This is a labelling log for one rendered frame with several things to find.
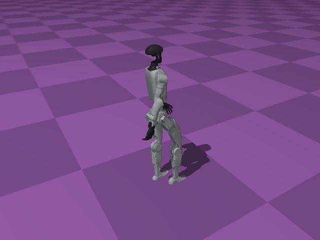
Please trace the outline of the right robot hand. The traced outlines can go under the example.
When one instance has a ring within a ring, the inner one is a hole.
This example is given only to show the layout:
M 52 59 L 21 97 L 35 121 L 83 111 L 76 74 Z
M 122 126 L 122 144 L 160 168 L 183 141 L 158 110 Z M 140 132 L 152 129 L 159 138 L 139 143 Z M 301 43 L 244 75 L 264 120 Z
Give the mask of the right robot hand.
M 149 140 L 149 139 L 151 139 L 152 138 L 152 136 L 155 134 L 155 127 L 156 126 L 153 126 L 152 127 L 152 122 L 150 121 L 149 123 L 148 123 L 148 131 L 147 131 L 147 134 L 146 134 L 146 137 L 143 139 L 142 138 L 142 140 Z

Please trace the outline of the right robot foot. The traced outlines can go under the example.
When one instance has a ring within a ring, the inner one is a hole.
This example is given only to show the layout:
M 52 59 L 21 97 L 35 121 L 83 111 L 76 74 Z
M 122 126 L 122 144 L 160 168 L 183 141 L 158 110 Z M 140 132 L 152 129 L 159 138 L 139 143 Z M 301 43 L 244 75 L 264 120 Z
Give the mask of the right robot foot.
M 174 179 L 174 177 L 171 177 L 169 180 L 168 180 L 168 183 L 170 184 L 170 185 L 173 185 L 173 184 L 175 184 L 175 183 L 177 183 L 177 182 L 181 182 L 181 181 L 183 181 L 184 179 L 186 179 L 186 176 L 185 175 L 177 175 L 178 176 L 178 178 L 176 178 L 176 179 Z M 176 176 L 176 177 L 177 177 Z

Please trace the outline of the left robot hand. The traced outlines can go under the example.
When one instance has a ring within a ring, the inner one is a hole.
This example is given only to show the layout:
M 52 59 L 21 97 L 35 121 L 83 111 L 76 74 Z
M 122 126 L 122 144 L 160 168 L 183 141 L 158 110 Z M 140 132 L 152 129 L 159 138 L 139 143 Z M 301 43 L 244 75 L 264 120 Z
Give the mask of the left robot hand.
M 163 109 L 166 110 L 166 112 L 167 112 L 168 115 L 171 114 L 171 113 L 173 113 L 173 111 L 172 111 L 173 107 L 172 107 L 170 104 L 165 103 L 165 102 L 164 102 L 163 104 L 164 104 Z M 171 109 L 170 107 L 171 107 L 172 109 Z M 167 109 L 168 109 L 168 110 L 167 110 Z M 171 112 L 170 112 L 169 109 L 171 110 Z M 168 113 L 168 111 L 169 111 L 169 113 Z

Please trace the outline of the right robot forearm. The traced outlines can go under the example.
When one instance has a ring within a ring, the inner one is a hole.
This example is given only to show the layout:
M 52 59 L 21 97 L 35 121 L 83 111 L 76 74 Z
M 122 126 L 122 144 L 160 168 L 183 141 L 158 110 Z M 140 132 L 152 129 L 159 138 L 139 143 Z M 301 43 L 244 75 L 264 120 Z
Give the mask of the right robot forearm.
M 153 106 L 152 106 L 152 111 L 151 111 L 151 114 L 150 114 L 150 117 L 149 117 L 149 121 L 148 121 L 148 123 L 149 122 L 152 122 L 152 126 L 151 127 L 154 127 L 154 126 L 156 126 L 156 124 L 157 124 L 157 119 L 158 119 L 158 114 L 159 114 L 159 112 L 160 112 L 160 107 L 162 106 L 162 104 L 163 104 L 163 102 L 162 102 L 162 100 L 161 99 L 157 99 L 155 102 L 154 102 L 154 104 L 153 104 Z

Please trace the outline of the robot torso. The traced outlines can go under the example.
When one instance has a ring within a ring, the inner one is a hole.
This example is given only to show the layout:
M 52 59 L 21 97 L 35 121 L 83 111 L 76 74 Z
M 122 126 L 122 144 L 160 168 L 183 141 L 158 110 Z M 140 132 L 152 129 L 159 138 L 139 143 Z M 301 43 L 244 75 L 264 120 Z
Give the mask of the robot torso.
M 145 70 L 145 77 L 146 77 L 146 84 L 147 84 L 149 99 L 154 103 L 154 96 L 155 96 L 156 85 L 157 85 L 156 76 L 157 76 L 158 72 L 162 72 L 164 74 L 166 74 L 166 73 L 164 72 L 164 70 L 162 68 L 160 68 L 158 66 L 156 66 L 156 68 L 157 68 L 156 70 L 151 70 L 151 71 L 148 70 L 149 67 L 147 67 Z M 167 101 L 167 83 L 164 87 L 164 91 L 163 91 L 163 94 L 161 95 L 161 98 L 163 99 L 163 102 Z M 167 117 L 167 112 L 166 112 L 166 110 L 163 109 L 163 106 L 164 106 L 164 104 L 160 107 L 160 111 L 158 113 L 158 117 L 156 120 L 156 123 L 160 124 L 160 125 L 161 125 L 160 118 L 162 116 Z M 150 109 L 150 112 L 149 112 L 150 115 L 151 115 L 151 112 L 152 112 L 152 109 Z

